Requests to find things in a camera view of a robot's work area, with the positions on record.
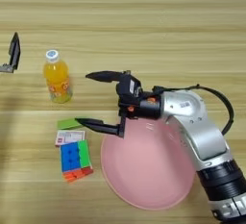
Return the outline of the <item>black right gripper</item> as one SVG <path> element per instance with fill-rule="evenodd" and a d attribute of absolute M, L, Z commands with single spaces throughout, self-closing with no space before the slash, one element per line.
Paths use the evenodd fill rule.
<path fill-rule="evenodd" d="M 124 74 L 116 71 L 98 71 L 86 74 L 86 77 L 98 82 L 119 82 Z M 102 120 L 92 118 L 76 118 L 81 125 L 90 130 L 103 134 L 116 135 L 123 137 L 125 134 L 126 119 L 148 118 L 157 120 L 161 117 L 161 95 L 154 95 L 144 91 L 141 98 L 137 101 L 127 101 L 120 97 L 118 100 L 120 123 L 117 125 L 105 124 Z"/>

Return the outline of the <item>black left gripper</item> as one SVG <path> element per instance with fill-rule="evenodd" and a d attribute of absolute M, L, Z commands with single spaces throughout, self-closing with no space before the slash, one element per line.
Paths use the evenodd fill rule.
<path fill-rule="evenodd" d="M 14 33 L 9 49 L 9 55 L 10 55 L 10 64 L 4 63 L 3 65 L 0 65 L 0 72 L 4 73 L 13 73 L 17 68 L 19 64 L 20 59 L 20 42 L 18 33 Z"/>

